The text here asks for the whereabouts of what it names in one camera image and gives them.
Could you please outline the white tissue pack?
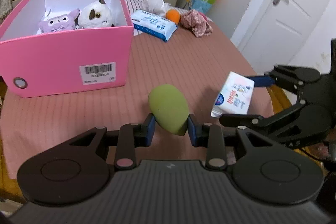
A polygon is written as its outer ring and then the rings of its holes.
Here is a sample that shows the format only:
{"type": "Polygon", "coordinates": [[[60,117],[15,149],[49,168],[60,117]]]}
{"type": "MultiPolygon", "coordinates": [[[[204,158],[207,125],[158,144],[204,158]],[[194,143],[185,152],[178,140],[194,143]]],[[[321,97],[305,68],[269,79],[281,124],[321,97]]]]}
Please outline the white tissue pack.
{"type": "Polygon", "coordinates": [[[223,114],[246,115],[252,99],[255,82],[235,72],[230,72],[211,110],[213,118],[223,114]]]}

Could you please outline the green egg-shaped sponge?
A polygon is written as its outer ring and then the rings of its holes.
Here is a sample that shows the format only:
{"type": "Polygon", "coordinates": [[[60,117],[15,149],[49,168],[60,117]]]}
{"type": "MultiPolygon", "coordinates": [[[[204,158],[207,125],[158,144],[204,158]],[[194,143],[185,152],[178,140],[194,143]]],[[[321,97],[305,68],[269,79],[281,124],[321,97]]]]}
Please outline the green egg-shaped sponge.
{"type": "Polygon", "coordinates": [[[185,135],[189,107],[179,89],[170,84],[159,85],[149,93],[148,102],[161,128],[174,135],[185,135]]]}

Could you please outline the blue wet wipes pack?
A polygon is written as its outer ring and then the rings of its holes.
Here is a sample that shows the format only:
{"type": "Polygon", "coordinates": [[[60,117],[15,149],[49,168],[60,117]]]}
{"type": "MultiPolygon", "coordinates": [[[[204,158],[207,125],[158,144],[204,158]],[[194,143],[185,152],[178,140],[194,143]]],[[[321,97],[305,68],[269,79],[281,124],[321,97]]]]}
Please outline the blue wet wipes pack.
{"type": "Polygon", "coordinates": [[[164,42],[167,42],[178,28],[171,20],[143,10],[136,10],[130,17],[136,30],[155,36],[164,42]]]}

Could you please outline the pink floral cloth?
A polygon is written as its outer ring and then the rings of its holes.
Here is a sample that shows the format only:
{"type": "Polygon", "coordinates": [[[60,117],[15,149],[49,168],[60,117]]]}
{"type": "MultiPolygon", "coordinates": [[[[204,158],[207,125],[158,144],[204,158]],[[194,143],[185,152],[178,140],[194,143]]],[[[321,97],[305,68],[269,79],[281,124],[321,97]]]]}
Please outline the pink floral cloth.
{"type": "Polygon", "coordinates": [[[206,17],[195,9],[189,10],[180,16],[180,24],[184,28],[191,30],[197,37],[209,36],[213,32],[206,17]]]}

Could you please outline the orange egg-shaped sponge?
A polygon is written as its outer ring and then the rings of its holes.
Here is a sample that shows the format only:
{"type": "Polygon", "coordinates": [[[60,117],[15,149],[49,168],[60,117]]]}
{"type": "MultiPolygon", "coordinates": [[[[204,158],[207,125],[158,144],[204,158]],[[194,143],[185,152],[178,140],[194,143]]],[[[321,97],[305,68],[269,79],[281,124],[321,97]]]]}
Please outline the orange egg-shaped sponge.
{"type": "Polygon", "coordinates": [[[180,13],[175,9],[170,9],[166,15],[166,19],[174,22],[176,25],[179,25],[180,22],[180,13]]]}

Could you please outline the white door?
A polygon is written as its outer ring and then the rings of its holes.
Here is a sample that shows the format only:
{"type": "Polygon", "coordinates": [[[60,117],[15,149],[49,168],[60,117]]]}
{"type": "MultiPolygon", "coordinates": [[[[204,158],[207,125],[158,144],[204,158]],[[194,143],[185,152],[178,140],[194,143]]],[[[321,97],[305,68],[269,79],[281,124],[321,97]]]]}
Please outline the white door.
{"type": "Polygon", "coordinates": [[[289,64],[330,0],[251,0],[231,41],[257,73],[289,64]]]}

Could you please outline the pink striped tablecloth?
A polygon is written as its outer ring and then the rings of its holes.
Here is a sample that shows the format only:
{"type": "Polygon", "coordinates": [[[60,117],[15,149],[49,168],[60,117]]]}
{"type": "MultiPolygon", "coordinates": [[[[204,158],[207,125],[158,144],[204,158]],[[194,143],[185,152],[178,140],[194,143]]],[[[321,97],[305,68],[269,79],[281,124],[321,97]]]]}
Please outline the pink striped tablecloth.
{"type": "Polygon", "coordinates": [[[142,121],[149,112],[150,91],[162,84],[178,88],[190,111],[208,122],[213,102],[231,71],[253,74],[218,27],[202,38],[179,28],[168,42],[135,34],[122,87],[35,98],[5,94],[1,112],[4,173],[16,178],[28,158],[95,126],[116,130],[142,121]]]}

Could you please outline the pink storage box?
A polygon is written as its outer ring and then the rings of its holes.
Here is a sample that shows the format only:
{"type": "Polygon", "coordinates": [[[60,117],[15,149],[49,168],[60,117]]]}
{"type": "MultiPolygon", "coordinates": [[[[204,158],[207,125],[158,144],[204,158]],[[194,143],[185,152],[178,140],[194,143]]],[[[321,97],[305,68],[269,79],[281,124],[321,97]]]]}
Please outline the pink storage box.
{"type": "Polygon", "coordinates": [[[22,0],[1,24],[1,77],[23,98],[124,86],[132,37],[125,0],[22,0]],[[107,27],[39,28],[96,1],[112,13],[107,27]]]}

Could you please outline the white brown plush dog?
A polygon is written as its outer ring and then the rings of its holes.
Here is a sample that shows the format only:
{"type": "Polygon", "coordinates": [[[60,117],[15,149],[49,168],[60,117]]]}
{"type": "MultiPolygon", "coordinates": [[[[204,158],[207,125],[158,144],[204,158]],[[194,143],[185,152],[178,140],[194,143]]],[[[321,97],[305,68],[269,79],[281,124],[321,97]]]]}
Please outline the white brown plush dog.
{"type": "Polygon", "coordinates": [[[77,18],[79,28],[113,27],[112,12],[104,0],[85,6],[77,18]]]}

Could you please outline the purple plush toy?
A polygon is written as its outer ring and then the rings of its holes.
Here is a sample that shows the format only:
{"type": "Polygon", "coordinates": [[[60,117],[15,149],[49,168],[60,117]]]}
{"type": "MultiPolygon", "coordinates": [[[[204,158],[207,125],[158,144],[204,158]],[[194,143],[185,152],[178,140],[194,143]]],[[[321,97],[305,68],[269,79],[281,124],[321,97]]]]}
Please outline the purple plush toy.
{"type": "Polygon", "coordinates": [[[80,10],[75,9],[68,14],[60,15],[48,20],[42,20],[39,22],[38,27],[44,34],[74,30],[76,19],[79,15],[80,10]]]}

